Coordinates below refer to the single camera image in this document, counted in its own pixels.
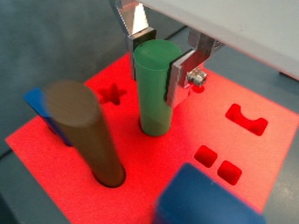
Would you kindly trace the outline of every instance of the red foam mat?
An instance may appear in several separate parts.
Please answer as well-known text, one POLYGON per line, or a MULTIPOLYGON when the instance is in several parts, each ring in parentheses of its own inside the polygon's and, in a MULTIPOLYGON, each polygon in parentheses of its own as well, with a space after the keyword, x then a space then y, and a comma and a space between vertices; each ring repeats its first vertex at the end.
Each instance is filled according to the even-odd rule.
POLYGON ((192 163, 263 211, 299 116, 212 71, 206 73, 204 91, 192 92, 173 110, 170 130, 160 137, 149 137, 138 129, 136 83, 129 78, 128 56, 86 81, 102 103, 125 167, 125 183, 116 189, 96 182, 76 150, 64 146, 38 117, 6 138, 70 223, 150 223, 156 198, 184 162, 192 163), (241 114, 233 115, 237 112, 232 110, 228 119, 225 114, 233 104, 240 106, 241 114), (265 128, 257 126, 264 125, 253 121, 257 118, 267 121, 265 128), (260 136, 255 134, 257 129, 263 130, 260 136))

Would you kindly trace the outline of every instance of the metal bracket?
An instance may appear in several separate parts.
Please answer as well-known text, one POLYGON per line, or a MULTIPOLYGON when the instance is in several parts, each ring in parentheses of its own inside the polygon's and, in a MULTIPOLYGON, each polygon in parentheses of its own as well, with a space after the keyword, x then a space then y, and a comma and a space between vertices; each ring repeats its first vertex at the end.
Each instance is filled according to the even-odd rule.
POLYGON ((125 46, 130 56, 130 77, 136 80, 133 51, 146 40, 154 39, 156 30, 148 26, 141 3, 133 0, 109 0, 109 3, 125 35, 125 46))
POLYGON ((165 102, 169 107, 188 97, 189 86, 201 86, 206 81, 206 74, 198 64, 224 46, 217 40, 190 29, 188 43, 193 47, 173 63, 170 68, 169 85, 165 102))

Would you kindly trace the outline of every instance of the gray table surface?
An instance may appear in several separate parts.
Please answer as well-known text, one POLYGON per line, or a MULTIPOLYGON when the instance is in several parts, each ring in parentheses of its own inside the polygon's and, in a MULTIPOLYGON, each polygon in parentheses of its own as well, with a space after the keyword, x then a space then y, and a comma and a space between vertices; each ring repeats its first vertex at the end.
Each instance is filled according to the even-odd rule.
MULTIPOLYGON (((150 12, 165 38, 181 28, 150 12)), ((57 79, 84 81, 124 53, 108 3, 98 1, 0 2, 0 223, 68 223, 4 138, 34 116, 22 101, 32 87, 57 79)), ((186 31, 172 37, 182 49, 186 31)), ((205 67, 299 113, 299 82, 224 47, 205 67)), ((299 223, 299 131, 265 206, 268 223, 299 223)))

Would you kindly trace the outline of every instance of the star-shaped hole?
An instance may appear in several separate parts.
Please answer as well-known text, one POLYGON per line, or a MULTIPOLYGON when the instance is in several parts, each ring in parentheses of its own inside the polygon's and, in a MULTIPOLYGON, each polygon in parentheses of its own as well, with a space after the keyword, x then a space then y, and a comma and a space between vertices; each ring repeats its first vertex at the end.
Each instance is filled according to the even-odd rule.
POLYGON ((112 102, 116 106, 120 105, 120 97, 126 94, 124 89, 117 87, 117 84, 113 83, 108 88, 100 88, 98 93, 98 103, 105 104, 112 102))

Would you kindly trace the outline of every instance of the screw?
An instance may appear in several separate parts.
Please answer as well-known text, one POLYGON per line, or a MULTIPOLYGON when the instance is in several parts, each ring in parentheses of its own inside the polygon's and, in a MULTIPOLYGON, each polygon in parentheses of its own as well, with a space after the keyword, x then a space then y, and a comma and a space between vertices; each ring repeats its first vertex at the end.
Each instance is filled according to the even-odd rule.
POLYGON ((208 75, 200 70, 198 67, 194 67, 186 73, 186 81, 194 86, 200 87, 206 81, 208 75))

